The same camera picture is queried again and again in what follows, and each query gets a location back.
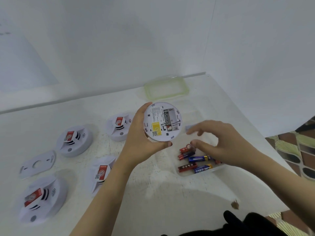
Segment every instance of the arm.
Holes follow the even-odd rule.
[[[228,165],[241,167],[256,175],[315,231],[315,185],[292,173],[247,142],[231,124],[208,120],[191,127],[187,134],[210,132],[218,137],[217,146],[200,140],[191,144]]]
[[[104,184],[70,233],[70,236],[108,236],[112,234],[132,170],[151,155],[172,145],[150,142],[143,130],[144,104],[133,118],[124,148]]]

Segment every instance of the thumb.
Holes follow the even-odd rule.
[[[211,146],[210,144],[203,141],[194,139],[190,142],[190,144],[214,158],[216,158],[216,156],[219,154],[218,148]]]
[[[157,143],[152,143],[152,151],[154,151],[154,154],[162,151],[165,148],[168,148],[172,146],[173,143],[168,141],[168,142],[157,142]]]

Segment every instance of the left hand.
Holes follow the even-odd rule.
[[[147,160],[158,151],[172,145],[170,141],[153,143],[147,138],[143,129],[143,120],[144,112],[151,104],[152,102],[146,103],[138,109],[129,128],[124,148],[119,156],[119,159],[132,168]]]

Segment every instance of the black pants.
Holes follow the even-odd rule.
[[[221,229],[214,231],[211,230],[198,230],[192,231],[180,236],[223,236],[223,235],[268,235],[268,236],[287,236],[283,231],[278,229],[265,217],[257,213],[249,213],[244,221],[240,221],[230,211],[223,213],[224,219],[227,224]]]

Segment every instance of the forearm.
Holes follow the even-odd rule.
[[[246,170],[259,177],[313,231],[315,231],[315,185],[259,153]]]
[[[103,186],[70,236],[107,236],[112,234],[132,169],[120,162],[119,158],[117,159]]]

